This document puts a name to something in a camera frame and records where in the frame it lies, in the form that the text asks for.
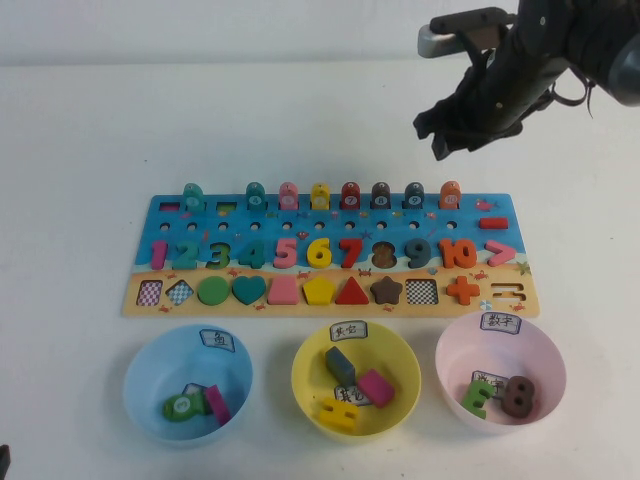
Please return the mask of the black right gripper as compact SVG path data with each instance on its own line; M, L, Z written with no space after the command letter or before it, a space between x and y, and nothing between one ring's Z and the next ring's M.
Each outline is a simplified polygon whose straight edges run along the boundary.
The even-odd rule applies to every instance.
M522 111L480 94L450 95L419 113L413 127L419 140L433 134L432 152L442 161L459 150L477 150L521 130Z

